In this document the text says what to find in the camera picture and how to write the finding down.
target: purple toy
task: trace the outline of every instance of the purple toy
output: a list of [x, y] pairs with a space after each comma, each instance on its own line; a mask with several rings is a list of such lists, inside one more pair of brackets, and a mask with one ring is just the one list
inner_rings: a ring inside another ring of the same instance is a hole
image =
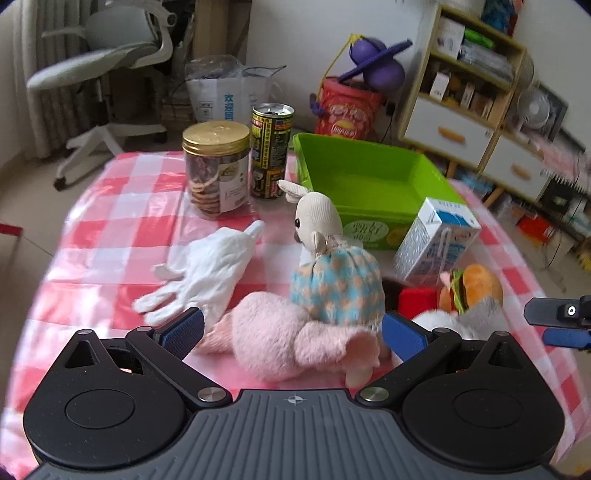
[[359, 65], [372, 57], [375, 57], [382, 50], [386, 50], [386, 44], [377, 39], [363, 37], [349, 47], [349, 57]]
[[339, 83], [363, 73], [363, 80], [373, 90], [392, 93], [404, 83], [404, 68], [394, 59], [394, 55], [409, 48], [410, 40], [386, 48], [377, 38], [362, 37], [349, 49], [349, 56], [357, 67], [339, 77]]

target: red bucket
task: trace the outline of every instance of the red bucket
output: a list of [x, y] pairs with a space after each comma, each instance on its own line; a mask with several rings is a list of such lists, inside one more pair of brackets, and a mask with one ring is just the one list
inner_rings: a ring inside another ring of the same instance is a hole
[[350, 83], [360, 88], [343, 85], [336, 77], [326, 77], [322, 81], [318, 102], [325, 113], [318, 117], [317, 134], [365, 140], [371, 132], [384, 97], [381, 93], [361, 89], [361, 85], [365, 85], [362, 82]]

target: white chair base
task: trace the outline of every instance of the white chair base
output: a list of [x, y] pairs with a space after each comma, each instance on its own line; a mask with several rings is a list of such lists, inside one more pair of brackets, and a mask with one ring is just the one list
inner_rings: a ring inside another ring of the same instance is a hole
[[113, 156], [123, 153], [123, 149], [116, 140], [116, 137], [141, 137], [143, 135], [154, 135], [166, 133], [163, 125], [131, 125], [131, 124], [106, 124], [94, 127], [88, 132], [68, 140], [66, 147], [76, 150], [65, 159], [57, 168], [56, 180], [53, 186], [56, 190], [66, 188], [66, 172], [74, 165], [84, 160], [99, 145], [105, 144]]

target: pink plush toy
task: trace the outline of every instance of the pink plush toy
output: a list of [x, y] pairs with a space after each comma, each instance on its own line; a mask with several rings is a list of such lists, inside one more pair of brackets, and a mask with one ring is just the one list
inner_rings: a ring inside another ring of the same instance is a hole
[[345, 372], [347, 387], [360, 387], [379, 366], [374, 333], [363, 326], [336, 326], [273, 293], [242, 299], [197, 344], [197, 353], [232, 352], [238, 364], [264, 381], [297, 377], [309, 368]]

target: gold lid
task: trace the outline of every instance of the gold lid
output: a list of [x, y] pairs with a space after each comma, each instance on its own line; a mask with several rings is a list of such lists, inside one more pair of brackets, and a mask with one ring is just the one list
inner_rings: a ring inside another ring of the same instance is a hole
[[250, 133], [246, 125], [230, 120], [192, 125], [183, 132], [183, 150], [205, 157], [232, 155], [249, 147]]

